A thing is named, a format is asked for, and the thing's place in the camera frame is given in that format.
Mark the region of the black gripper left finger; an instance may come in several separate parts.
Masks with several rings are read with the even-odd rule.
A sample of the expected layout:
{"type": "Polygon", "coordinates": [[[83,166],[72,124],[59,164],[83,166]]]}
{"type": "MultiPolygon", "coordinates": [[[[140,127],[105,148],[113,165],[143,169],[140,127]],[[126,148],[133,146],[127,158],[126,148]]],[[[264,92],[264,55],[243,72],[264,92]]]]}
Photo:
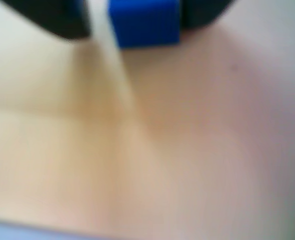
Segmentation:
{"type": "Polygon", "coordinates": [[[3,0],[2,3],[61,39],[81,40],[91,35],[86,0],[3,0]]]}

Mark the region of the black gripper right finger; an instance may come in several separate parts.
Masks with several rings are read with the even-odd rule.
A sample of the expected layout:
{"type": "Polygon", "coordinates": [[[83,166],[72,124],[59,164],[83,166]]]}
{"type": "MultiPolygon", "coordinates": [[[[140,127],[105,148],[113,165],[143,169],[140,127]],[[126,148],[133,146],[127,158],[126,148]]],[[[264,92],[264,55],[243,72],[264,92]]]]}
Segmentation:
{"type": "Polygon", "coordinates": [[[211,25],[234,2],[234,0],[181,0],[180,26],[186,30],[211,25]]]}

